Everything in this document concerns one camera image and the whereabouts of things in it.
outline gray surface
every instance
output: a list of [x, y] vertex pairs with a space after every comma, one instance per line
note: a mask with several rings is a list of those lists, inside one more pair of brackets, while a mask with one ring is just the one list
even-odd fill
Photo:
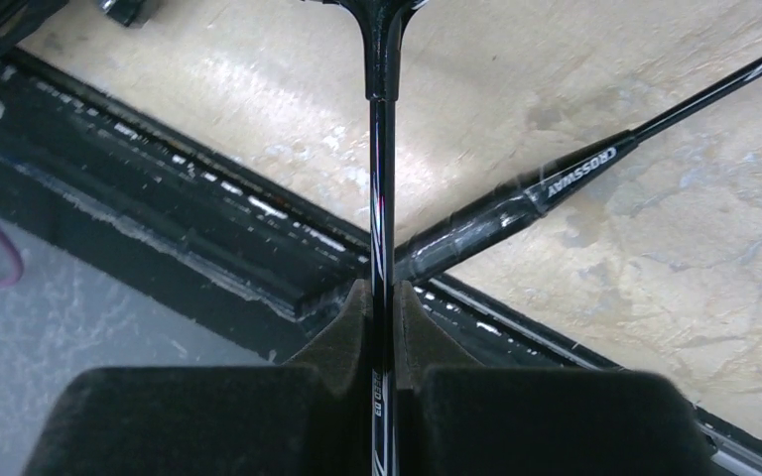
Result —
[[0, 290], [0, 476], [20, 473], [58, 395], [86, 369], [267, 363], [62, 250], [4, 229], [27, 271]]

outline black metal frame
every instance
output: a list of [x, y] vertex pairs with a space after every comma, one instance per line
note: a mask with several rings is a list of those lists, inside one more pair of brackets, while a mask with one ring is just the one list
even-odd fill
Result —
[[[336, 312], [299, 302], [364, 269], [365, 231], [19, 50], [0, 101], [3, 218], [265, 358]], [[418, 293], [488, 365], [619, 368], [447, 275]], [[762, 472], [761, 440], [698, 416], [718, 467]]]

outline black knob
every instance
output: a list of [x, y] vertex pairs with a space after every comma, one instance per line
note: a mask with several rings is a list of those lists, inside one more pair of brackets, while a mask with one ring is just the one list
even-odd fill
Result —
[[160, 0], [98, 0], [107, 17], [125, 27], [141, 27], [159, 8]]

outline stained floor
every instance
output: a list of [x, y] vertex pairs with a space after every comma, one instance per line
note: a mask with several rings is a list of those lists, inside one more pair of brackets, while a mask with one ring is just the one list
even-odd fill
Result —
[[[30, 52], [368, 227], [356, 23], [299, 0], [71, 4]], [[762, 55], [762, 0], [435, 0], [404, 41], [397, 241]], [[762, 78], [451, 273], [762, 438]]]

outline beige floor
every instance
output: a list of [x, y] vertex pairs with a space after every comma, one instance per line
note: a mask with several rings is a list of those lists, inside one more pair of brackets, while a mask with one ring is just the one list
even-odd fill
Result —
[[[298, 0], [74, 1], [25, 47], [368, 224], [361, 46]], [[404, 42], [401, 241], [762, 55], [762, 0], [435, 0]], [[762, 438], [762, 79], [452, 273]]]

